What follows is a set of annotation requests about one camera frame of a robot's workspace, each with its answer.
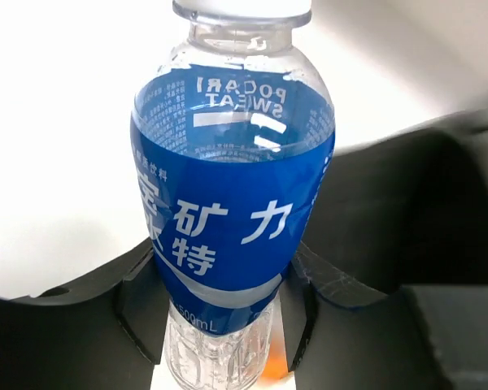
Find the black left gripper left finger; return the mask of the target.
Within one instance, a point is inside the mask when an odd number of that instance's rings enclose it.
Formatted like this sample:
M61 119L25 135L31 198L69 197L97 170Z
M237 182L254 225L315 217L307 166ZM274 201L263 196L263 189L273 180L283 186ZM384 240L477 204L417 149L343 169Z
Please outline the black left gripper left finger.
M150 240L38 297L0 298L0 389L148 389L167 316Z

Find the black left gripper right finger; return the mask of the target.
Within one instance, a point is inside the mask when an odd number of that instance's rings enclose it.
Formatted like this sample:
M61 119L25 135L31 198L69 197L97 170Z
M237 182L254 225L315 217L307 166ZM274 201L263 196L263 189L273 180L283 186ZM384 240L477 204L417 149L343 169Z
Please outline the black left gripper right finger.
M488 286L385 294L300 245L280 299L298 389L488 389Z

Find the blue label water bottle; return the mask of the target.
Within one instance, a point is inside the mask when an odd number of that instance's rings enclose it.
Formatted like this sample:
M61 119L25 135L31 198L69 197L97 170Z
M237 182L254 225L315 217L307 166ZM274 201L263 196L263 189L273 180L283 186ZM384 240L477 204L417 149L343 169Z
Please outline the blue label water bottle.
M136 94L130 137L170 296L184 389L247 389L335 142L320 73L292 42L309 1L175 1L188 37Z

